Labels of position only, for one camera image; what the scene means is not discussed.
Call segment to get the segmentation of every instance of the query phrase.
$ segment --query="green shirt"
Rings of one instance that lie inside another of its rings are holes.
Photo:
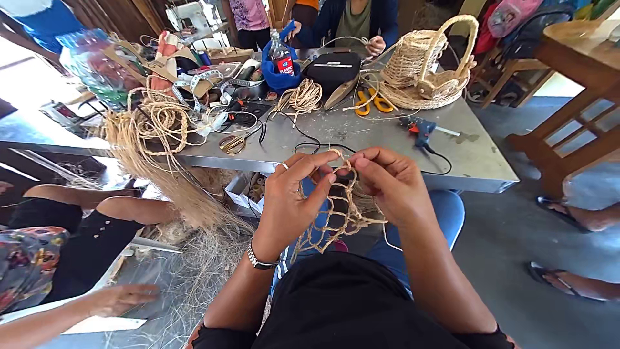
[[[365,37],[370,39],[370,4],[372,0],[368,0],[368,4],[359,14],[351,13],[351,0],[347,0],[345,10],[342,12],[336,37]],[[362,46],[361,42],[353,39],[341,39],[335,41],[336,47]]]

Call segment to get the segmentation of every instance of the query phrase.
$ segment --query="wooden stool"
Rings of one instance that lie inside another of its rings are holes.
[[[502,90],[502,87],[508,82],[510,78],[513,78],[513,81],[524,90],[524,93],[521,98],[516,102],[516,107],[520,107],[527,103],[529,99],[538,91],[538,89],[545,83],[549,78],[553,75],[554,70],[550,69],[548,66],[540,62],[535,58],[519,58],[507,60],[503,67],[501,68],[501,77],[497,80],[495,86],[492,86],[488,80],[489,78],[485,78],[485,76],[493,76],[490,70],[497,70],[494,67],[491,67],[490,62],[494,60],[500,53],[501,49],[498,47],[494,47],[487,55],[484,57],[481,66],[476,71],[476,77],[474,78],[475,82],[479,82],[486,90],[489,91],[489,94],[484,99],[481,108],[484,109],[491,104],[491,102],[495,99],[497,94]],[[519,71],[527,71],[527,70],[544,70],[542,75],[533,83],[530,84],[527,81],[524,81],[517,77],[515,73]]]
[[[620,104],[620,50],[606,41],[620,20],[592,20],[553,24],[545,28],[536,57],[585,90],[526,135],[509,135],[516,150],[524,151],[541,172],[545,193],[553,199],[565,199],[564,186],[574,176],[603,161],[617,158],[620,149],[620,125],[605,131],[597,122],[618,109]],[[586,120],[582,112],[600,99],[613,105]],[[547,140],[572,121],[581,126],[555,144]],[[557,150],[590,131],[595,139],[570,152]]]

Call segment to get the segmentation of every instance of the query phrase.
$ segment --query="black shirt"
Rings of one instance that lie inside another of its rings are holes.
[[[514,348],[499,330],[449,333],[417,309],[387,268],[325,252],[298,261],[278,283],[269,318],[254,333],[202,327],[194,349]]]

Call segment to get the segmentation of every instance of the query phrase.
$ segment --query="sewing machine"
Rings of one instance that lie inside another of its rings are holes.
[[[175,30],[194,27],[200,32],[211,31],[200,2],[169,7],[166,9],[166,15]]]

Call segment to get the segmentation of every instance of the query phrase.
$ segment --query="rope basket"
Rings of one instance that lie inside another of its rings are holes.
[[[441,73],[429,71],[429,66],[435,62],[439,53],[446,48],[446,35],[444,32],[449,26],[457,22],[466,22],[469,24],[469,42],[467,43],[467,49],[458,68],[456,71],[446,70]],[[469,81],[469,70],[476,65],[474,57],[471,55],[478,31],[478,21],[475,17],[470,15],[458,15],[447,20],[436,32],[432,30],[424,31],[431,31],[434,33],[434,36],[423,58],[421,58],[422,64],[418,75],[410,76],[404,88],[402,83],[393,84],[393,79],[386,78],[386,81],[381,83],[381,92],[392,101],[392,103],[399,107],[408,109],[435,109],[455,102],[459,99]],[[398,64],[401,64],[400,62],[403,60],[399,55],[398,49],[392,55],[384,71],[381,72],[384,78],[386,75],[392,74],[385,71],[393,60],[396,60]]]
[[[414,30],[406,33],[396,43],[392,58],[381,71],[381,76],[390,85],[405,88],[415,84],[422,71],[422,63],[430,50],[431,65],[437,61],[441,52],[448,46],[448,38],[441,33],[435,46],[431,46],[436,32],[434,30]]]

